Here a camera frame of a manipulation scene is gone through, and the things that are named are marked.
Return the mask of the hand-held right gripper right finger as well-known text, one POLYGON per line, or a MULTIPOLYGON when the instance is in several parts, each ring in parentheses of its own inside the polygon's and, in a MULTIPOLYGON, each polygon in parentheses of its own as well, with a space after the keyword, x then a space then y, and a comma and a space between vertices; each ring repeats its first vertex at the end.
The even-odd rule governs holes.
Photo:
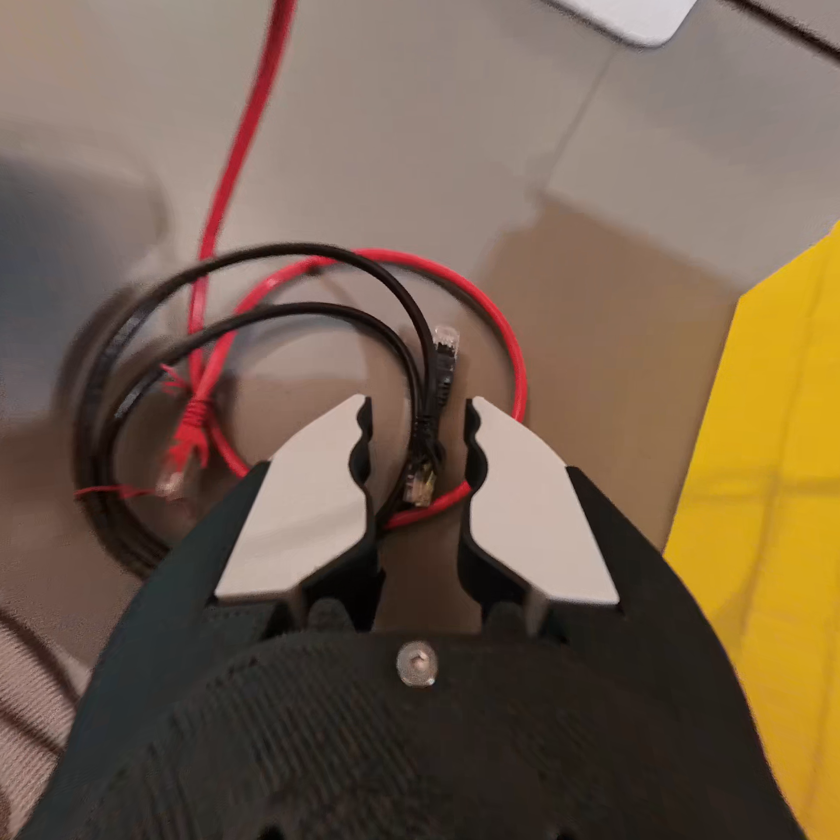
POLYGON ((508 613, 526 635, 619 617, 620 595, 563 458, 481 396, 467 402, 464 440, 459 582, 483 630, 508 613))

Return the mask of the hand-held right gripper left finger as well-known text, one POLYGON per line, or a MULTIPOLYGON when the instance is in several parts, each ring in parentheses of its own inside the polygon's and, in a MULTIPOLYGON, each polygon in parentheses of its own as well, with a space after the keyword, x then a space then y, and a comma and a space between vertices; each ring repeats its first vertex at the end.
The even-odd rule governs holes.
POLYGON ((371 472, 370 397, 355 394, 311 421, 269 459, 214 596, 278 600, 292 611, 322 597, 363 602, 382 582, 371 472))

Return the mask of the yellow plastic bin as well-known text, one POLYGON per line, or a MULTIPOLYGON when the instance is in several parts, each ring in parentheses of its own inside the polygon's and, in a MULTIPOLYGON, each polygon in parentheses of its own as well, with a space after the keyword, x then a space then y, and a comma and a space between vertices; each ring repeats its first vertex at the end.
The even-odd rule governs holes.
POLYGON ((744 293, 665 558, 809 838, 839 838, 839 226, 744 293))

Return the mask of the grey desk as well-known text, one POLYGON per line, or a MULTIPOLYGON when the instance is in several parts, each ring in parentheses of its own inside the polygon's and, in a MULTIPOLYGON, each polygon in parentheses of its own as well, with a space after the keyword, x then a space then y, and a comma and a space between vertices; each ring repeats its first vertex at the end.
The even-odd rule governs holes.
MULTIPOLYGON (((137 588, 72 499, 102 322, 196 257, 269 2, 2 2, 2 602, 78 686, 137 588)), ((740 294, 838 220, 838 62, 728 3, 630 49, 542 2, 300 2, 219 248, 483 287, 532 428, 662 548, 740 294)))

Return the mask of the person's striped shirt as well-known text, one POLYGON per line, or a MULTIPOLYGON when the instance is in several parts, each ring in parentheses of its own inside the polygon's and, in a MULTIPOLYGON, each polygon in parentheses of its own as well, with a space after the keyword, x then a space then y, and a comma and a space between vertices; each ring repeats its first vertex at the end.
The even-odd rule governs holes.
POLYGON ((27 822, 65 751, 90 669, 1 608, 1 837, 27 822))

